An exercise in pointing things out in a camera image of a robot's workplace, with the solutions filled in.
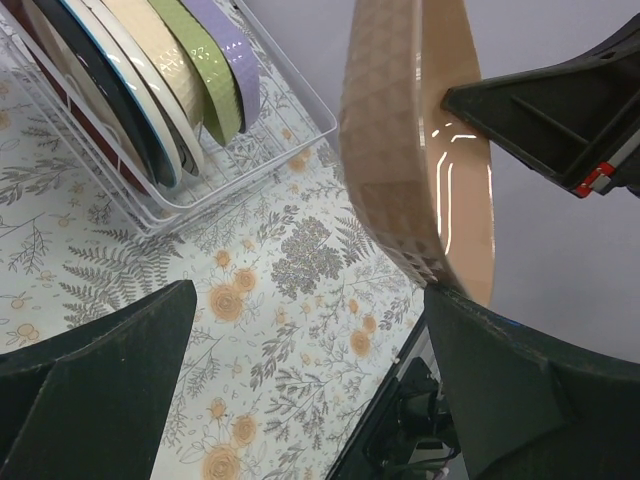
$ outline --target floral tablecloth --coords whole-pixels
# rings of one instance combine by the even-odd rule
[[[145,239],[0,63],[0,353],[192,279],[152,478],[324,478],[422,311],[354,218],[328,144],[224,214]]]

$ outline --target green plate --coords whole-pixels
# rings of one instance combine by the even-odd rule
[[[186,50],[204,82],[208,98],[204,126],[222,146],[242,126],[242,101],[233,72],[216,42],[179,0],[149,0],[165,25]]]

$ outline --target red clip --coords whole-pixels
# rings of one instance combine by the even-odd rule
[[[613,175],[613,172],[615,171],[616,169],[612,167],[610,164],[608,164],[607,162],[602,162],[600,165],[596,167],[596,169],[593,172],[591,172],[587,176],[587,178],[584,179],[582,184],[578,188],[576,188],[573,192],[580,198],[586,198],[589,196],[591,192],[593,192],[591,185],[593,185],[593,182],[595,182],[600,175],[604,175],[605,177],[611,177],[611,175]]]

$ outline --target wire basket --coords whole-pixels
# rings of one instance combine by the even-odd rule
[[[237,135],[226,148],[201,129],[199,139],[207,160],[206,168],[201,169],[197,177],[184,175],[180,185],[172,189],[151,184],[135,167],[111,133],[0,3],[0,14],[15,32],[10,35],[0,30],[0,40],[16,63],[17,68],[11,72],[18,85],[143,236],[184,227],[212,208],[217,210],[229,203],[230,198],[249,192],[253,185],[337,128],[331,111],[249,7],[240,0],[237,5],[228,0],[215,2],[249,38],[258,58],[262,97],[260,118],[249,132]],[[58,97],[33,63],[25,44],[91,120],[118,154],[118,162],[124,162],[148,195],[140,193],[118,173],[120,164],[114,166],[107,160],[71,113],[71,105]]]

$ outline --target black plate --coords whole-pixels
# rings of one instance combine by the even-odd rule
[[[171,161],[153,127],[109,60],[104,58],[100,48],[85,32],[83,25],[59,0],[33,1],[104,95],[145,167],[151,173],[151,180],[156,184],[175,186],[175,177],[171,169],[167,168]]]

